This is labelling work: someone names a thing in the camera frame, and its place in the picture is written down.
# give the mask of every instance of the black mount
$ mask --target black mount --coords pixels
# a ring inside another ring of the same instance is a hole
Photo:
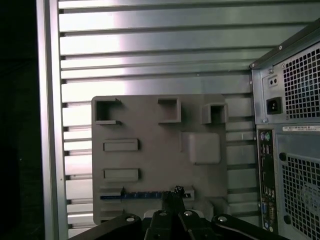
[[[123,214],[93,227],[70,240],[287,240],[227,214],[211,221],[186,210],[184,188],[162,194],[162,210],[143,220],[134,214]]]

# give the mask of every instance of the metal wall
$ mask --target metal wall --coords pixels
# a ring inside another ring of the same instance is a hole
[[[320,3],[43,1],[50,7],[51,18],[52,76],[46,79],[52,79],[60,238],[94,225],[90,101],[99,95],[223,94],[230,117],[226,125],[228,202],[233,215],[258,224],[248,66],[317,19]],[[58,28],[59,39],[55,37]]]

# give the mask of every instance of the aluminum frame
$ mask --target aluminum frame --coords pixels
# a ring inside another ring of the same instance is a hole
[[[44,225],[46,240],[68,239],[58,1],[37,0]]]

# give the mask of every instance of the computer tower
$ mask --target computer tower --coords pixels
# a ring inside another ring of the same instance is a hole
[[[320,239],[320,20],[250,65],[262,226]]]

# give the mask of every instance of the ventilation grille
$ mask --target ventilation grille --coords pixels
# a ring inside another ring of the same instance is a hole
[[[291,224],[312,240],[320,240],[320,165],[288,157],[282,166],[285,211]]]
[[[289,118],[320,117],[320,48],[287,63],[283,79]]]

